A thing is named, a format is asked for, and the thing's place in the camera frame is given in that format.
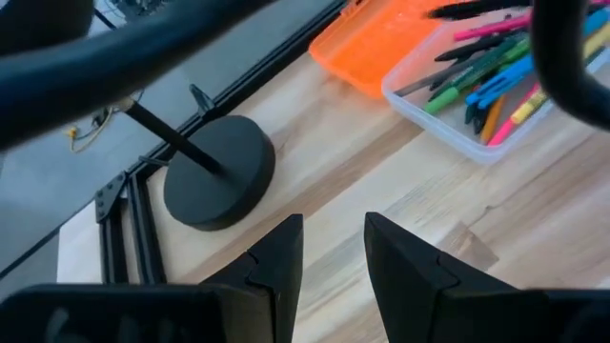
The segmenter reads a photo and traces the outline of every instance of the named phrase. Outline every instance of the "yellow wire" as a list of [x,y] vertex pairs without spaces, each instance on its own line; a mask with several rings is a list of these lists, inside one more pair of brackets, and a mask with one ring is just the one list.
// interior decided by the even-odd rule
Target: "yellow wire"
[[104,128],[106,128],[106,125],[108,124],[108,122],[111,121],[111,116],[112,116],[112,112],[108,113],[108,115],[106,116],[106,119],[104,119],[104,122],[102,123],[102,125],[100,125],[99,128],[97,128],[97,130],[93,133],[93,135],[91,137],[89,137],[87,142],[85,142],[85,144],[83,144],[82,146],[75,148],[74,141],[76,139],[75,139],[75,137],[70,137],[70,151],[72,153],[79,153],[79,152],[84,151],[86,148],[88,148],[95,141],[95,139],[102,132],[102,130],[104,130]]

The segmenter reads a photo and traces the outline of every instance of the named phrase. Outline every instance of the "black pole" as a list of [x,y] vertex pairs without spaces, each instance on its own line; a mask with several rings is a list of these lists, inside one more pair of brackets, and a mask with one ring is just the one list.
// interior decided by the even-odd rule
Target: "black pole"
[[150,132],[156,134],[161,139],[166,141],[172,147],[184,153],[187,157],[192,159],[193,162],[205,168],[208,172],[222,172],[222,167],[215,159],[203,152],[195,144],[189,142],[188,139],[183,137],[176,130],[172,129],[164,121],[157,118],[150,111],[143,108],[137,102],[133,102],[133,105],[126,110],[125,113]]
[[109,27],[110,29],[116,30],[116,26],[110,20],[108,20],[106,15],[104,15],[98,9],[95,9],[94,13],[95,13],[95,16],[97,17],[97,19],[99,19],[102,23],[106,24],[107,27]]

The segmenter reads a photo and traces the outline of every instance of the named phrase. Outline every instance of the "blue marker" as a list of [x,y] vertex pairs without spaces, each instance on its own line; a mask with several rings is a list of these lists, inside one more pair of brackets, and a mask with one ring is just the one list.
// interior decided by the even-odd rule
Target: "blue marker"
[[[584,35],[590,35],[596,30],[601,29],[608,21],[608,11],[598,10],[589,15],[584,24]],[[532,54],[521,58],[517,63],[507,70],[499,73],[491,80],[486,82],[477,91],[466,97],[466,104],[473,105],[478,103],[482,110],[487,109],[504,93],[516,86],[528,73],[534,70],[534,59]]]

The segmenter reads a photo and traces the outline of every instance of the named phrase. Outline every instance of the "orange container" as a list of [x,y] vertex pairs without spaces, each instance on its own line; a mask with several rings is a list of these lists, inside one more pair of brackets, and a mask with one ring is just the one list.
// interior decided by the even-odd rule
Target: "orange container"
[[353,0],[310,45],[314,60],[373,98],[381,80],[440,22],[424,17],[447,0]]

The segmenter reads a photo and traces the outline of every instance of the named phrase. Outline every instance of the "black cable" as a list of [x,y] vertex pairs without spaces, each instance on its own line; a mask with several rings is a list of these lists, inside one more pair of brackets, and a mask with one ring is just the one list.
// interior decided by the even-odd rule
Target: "black cable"
[[88,39],[14,51],[0,59],[0,150],[143,89],[271,2],[187,0]]
[[610,131],[610,91],[586,72],[582,25],[587,0],[536,0],[532,53],[544,91],[568,114]]
[[116,30],[116,25],[113,24],[110,20],[108,20],[108,18],[102,14],[102,12],[100,12],[98,9],[95,9],[95,16],[97,17],[97,19],[99,19],[102,23],[104,23],[107,27]]

